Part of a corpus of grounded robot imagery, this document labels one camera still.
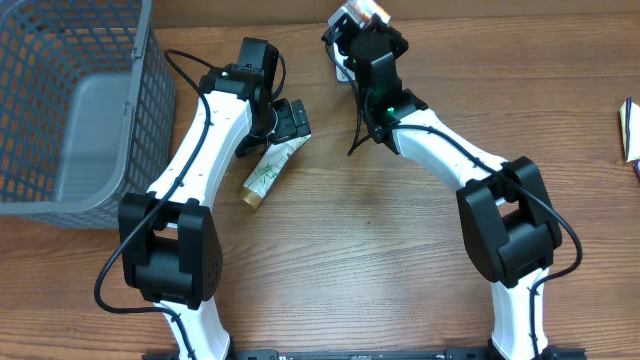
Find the white gold-capped cream tube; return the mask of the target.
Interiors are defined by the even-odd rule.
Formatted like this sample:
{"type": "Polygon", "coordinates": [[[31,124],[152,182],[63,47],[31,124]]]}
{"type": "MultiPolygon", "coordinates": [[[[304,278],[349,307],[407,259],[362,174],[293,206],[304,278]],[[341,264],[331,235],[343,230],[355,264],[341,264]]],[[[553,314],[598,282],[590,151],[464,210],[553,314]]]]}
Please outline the white gold-capped cream tube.
{"type": "Polygon", "coordinates": [[[241,199],[257,209],[286,163],[310,138],[310,135],[306,135],[271,145],[244,182],[240,192],[241,199]]]}

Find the purple red sachet pack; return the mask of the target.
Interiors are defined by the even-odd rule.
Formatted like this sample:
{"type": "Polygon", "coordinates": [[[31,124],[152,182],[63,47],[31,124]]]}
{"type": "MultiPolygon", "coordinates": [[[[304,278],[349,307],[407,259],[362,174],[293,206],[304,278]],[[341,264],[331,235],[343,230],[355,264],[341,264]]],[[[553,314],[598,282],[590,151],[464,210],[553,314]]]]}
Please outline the purple red sachet pack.
{"type": "Polygon", "coordinates": [[[637,177],[639,179],[640,178],[640,160],[636,160],[634,162],[633,167],[634,167],[634,171],[635,171],[635,173],[636,173],[636,175],[637,175],[637,177]]]}

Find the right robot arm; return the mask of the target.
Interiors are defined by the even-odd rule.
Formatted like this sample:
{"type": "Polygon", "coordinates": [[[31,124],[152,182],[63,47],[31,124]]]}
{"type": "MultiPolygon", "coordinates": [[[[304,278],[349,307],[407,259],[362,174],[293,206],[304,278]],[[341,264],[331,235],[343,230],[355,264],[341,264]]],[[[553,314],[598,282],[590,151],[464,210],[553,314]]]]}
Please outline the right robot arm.
{"type": "Polygon", "coordinates": [[[329,18],[322,40],[338,78],[354,92],[356,128],[422,165],[455,193],[467,255],[491,284],[488,358],[551,357],[543,291],[566,224],[537,165],[476,147],[405,88],[396,61],[409,45],[382,11],[344,4],[329,18]]]}

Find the beige snack bag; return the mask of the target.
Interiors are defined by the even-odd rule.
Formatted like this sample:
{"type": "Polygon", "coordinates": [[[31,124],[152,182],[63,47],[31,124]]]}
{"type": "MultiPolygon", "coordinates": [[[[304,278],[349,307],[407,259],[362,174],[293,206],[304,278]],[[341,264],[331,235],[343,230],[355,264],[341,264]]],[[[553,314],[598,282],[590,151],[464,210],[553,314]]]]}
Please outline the beige snack bag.
{"type": "Polygon", "coordinates": [[[621,136],[626,162],[639,160],[639,105],[628,97],[619,109],[621,136]]]}

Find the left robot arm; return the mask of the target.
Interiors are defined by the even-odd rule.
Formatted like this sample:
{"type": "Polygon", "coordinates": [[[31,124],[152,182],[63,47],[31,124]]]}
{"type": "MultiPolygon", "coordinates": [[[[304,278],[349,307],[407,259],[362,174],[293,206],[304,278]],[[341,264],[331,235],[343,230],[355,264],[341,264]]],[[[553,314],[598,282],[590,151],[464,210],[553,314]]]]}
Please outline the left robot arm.
{"type": "Polygon", "coordinates": [[[197,86],[194,120],[175,156],[143,194],[128,193],[118,209],[128,286],[165,316],[179,359],[232,359],[214,294],[223,254],[214,200],[232,157],[265,150],[242,190],[258,207],[290,158],[310,139],[301,101],[280,97],[273,65],[248,62],[212,68],[197,86]]]}

